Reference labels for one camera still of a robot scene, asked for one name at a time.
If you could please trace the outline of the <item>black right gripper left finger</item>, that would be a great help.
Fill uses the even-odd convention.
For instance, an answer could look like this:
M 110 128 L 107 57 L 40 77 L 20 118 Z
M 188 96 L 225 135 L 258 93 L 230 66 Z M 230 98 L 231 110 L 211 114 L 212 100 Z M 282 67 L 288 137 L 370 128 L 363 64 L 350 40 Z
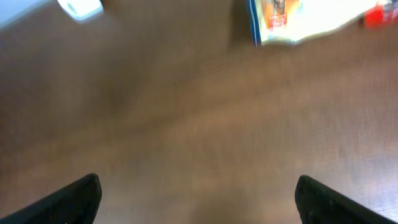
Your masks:
M 97 174 L 88 174 L 1 219 L 1 224 L 92 224 L 102 198 Z

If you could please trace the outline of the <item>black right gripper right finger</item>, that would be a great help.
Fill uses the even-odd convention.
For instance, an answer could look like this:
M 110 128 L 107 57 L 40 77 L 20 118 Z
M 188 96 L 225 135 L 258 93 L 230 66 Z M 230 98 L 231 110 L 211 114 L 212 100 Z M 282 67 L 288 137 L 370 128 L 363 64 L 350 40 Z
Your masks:
M 295 204 L 303 224 L 396 224 L 307 175 L 298 179 Z

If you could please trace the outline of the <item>yellow snack bag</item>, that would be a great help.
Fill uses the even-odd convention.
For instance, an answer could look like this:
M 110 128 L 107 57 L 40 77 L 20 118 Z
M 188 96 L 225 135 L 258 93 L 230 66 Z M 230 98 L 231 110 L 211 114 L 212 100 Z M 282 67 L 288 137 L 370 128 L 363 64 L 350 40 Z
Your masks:
M 364 16 L 376 0 L 247 0 L 252 41 L 296 44 L 331 34 Z

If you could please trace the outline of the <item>red Hacks candy bag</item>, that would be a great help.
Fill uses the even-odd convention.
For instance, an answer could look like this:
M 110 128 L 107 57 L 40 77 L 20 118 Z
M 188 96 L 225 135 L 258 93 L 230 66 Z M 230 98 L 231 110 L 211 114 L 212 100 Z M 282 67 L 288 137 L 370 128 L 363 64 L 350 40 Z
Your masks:
M 378 1 L 364 14 L 366 28 L 377 28 L 397 23 L 397 0 Z

